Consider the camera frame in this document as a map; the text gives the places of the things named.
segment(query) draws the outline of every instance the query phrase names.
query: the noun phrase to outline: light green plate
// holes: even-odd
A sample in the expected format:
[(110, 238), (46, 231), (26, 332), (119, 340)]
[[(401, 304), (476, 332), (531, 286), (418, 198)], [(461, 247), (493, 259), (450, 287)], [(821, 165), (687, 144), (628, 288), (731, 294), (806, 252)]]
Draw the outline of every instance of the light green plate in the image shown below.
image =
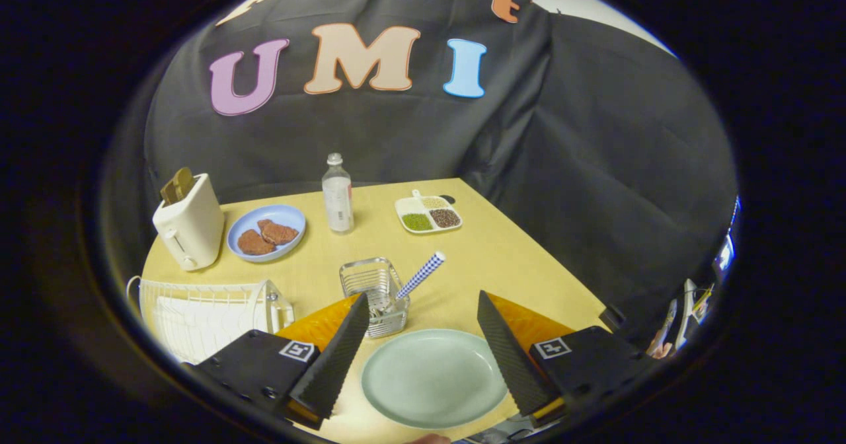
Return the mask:
[(487, 342), (445, 329), (411, 332), (384, 344), (365, 363), (362, 389), (380, 413), (420, 429), (477, 420), (507, 390)]

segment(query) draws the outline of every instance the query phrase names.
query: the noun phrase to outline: water bottle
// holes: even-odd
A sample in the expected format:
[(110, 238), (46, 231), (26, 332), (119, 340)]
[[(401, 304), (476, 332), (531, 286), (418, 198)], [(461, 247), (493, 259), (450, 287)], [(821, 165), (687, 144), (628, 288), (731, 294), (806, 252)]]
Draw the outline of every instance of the water bottle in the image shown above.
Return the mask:
[(341, 164), (341, 154), (330, 154), (326, 160), (329, 165), (323, 175), (323, 199), (326, 202), (326, 215), (329, 229), (335, 233), (349, 233), (353, 230), (353, 181), (350, 173)]

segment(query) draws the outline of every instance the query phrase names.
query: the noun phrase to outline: letter i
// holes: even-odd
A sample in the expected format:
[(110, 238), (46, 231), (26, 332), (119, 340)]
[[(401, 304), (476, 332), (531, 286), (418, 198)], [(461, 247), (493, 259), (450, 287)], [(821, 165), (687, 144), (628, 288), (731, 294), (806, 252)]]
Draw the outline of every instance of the letter i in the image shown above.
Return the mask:
[(443, 85), (443, 89), (457, 97), (483, 96), (479, 71), (481, 56), (487, 52), (487, 47), (467, 40), (448, 40), (447, 46), (453, 49), (453, 78)]

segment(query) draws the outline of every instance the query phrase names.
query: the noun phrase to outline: straw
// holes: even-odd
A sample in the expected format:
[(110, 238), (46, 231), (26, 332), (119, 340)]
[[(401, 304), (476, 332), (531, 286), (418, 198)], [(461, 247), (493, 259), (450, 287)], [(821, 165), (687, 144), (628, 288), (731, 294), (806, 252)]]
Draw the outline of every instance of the straw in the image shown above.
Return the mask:
[(411, 293), (417, 285), (420, 285), (420, 282), (425, 281), (432, 272), (435, 272), (435, 269), (438, 269), (438, 266), (441, 266), (445, 260), (447, 260), (447, 256), (444, 255), (443, 252), (435, 252), (435, 254), (432, 255), (425, 264), (423, 264), (423, 267), (414, 274), (414, 277), (412, 277), (411, 280), (403, 285), (403, 288), (399, 290), (397, 293), (397, 300), (402, 299)]

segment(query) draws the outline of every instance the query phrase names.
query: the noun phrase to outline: table surface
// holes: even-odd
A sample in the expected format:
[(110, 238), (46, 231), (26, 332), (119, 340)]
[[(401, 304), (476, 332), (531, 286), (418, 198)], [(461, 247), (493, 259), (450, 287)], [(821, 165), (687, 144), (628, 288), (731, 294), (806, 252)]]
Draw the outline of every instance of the table surface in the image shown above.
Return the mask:
[[(452, 231), (418, 235), (406, 231), (393, 209), (399, 198), (448, 194), (463, 225)], [(269, 263), (250, 263), (233, 254), (225, 236), (235, 220), (267, 204), (290, 204), (307, 221), (305, 236), (294, 250)], [(326, 219), (323, 193), (296, 194), (265, 200), (223, 204), (226, 225), (221, 252), (214, 264), (185, 272), (156, 238), (143, 278), (177, 284), (244, 284), (271, 279), (296, 317), (305, 317), (344, 298), (338, 278), (342, 264), (385, 257), (400, 279), (408, 281), (440, 250), (447, 261), (410, 294), (405, 332), (430, 328), (463, 330), (483, 336), (477, 322), (480, 289), (526, 306), (574, 330), (601, 326), (604, 305), (513, 221), (457, 178), (393, 183), (353, 189), (356, 227), (333, 233)], [(366, 400), (360, 377), (365, 361), (380, 345), (399, 335), (364, 338), (344, 381), (332, 419), (314, 432), (342, 443), (402, 443), (429, 431), (400, 425), (381, 415)], [(467, 425), (435, 431), (453, 440), (488, 429), (518, 413), (510, 394), (493, 411)]]

